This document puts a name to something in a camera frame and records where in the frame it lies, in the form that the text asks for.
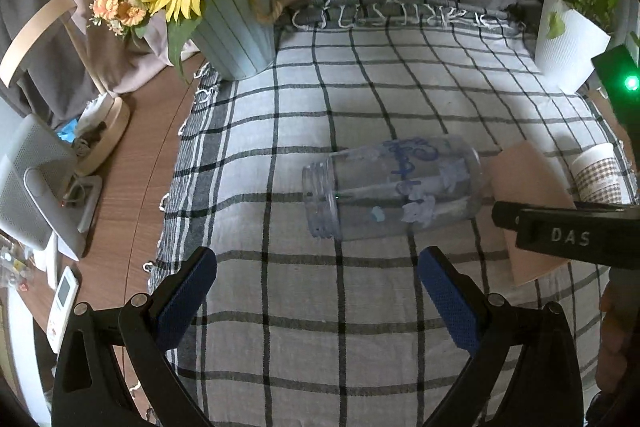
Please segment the operator hand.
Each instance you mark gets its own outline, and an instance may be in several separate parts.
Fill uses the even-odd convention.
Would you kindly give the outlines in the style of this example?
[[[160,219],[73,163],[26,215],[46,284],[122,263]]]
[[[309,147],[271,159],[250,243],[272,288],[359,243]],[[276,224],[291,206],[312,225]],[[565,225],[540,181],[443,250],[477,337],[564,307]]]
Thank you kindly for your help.
[[[628,369],[627,353],[639,307],[630,303],[628,287],[609,281],[600,301],[600,332],[596,383],[604,395],[616,392]]]

